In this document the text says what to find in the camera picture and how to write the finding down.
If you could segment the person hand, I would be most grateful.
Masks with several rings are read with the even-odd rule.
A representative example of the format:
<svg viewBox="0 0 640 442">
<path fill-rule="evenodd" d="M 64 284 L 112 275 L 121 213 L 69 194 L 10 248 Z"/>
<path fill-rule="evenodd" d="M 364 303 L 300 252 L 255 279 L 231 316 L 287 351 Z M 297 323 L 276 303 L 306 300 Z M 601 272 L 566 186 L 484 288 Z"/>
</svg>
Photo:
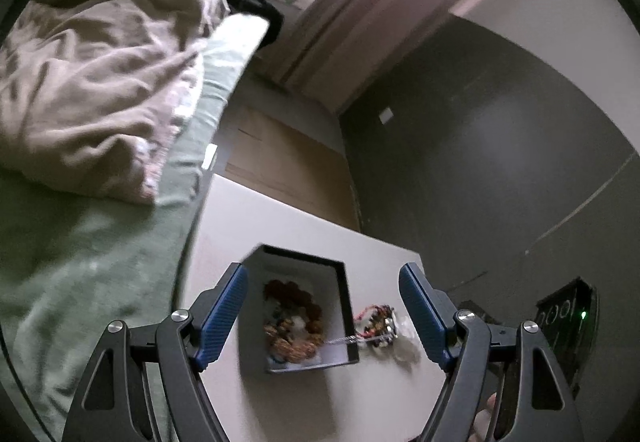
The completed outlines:
<svg viewBox="0 0 640 442">
<path fill-rule="evenodd" d="M 493 393 L 487 400 L 485 407 L 475 415 L 469 442 L 484 442 L 488 435 L 492 415 L 496 406 L 497 395 Z"/>
</svg>

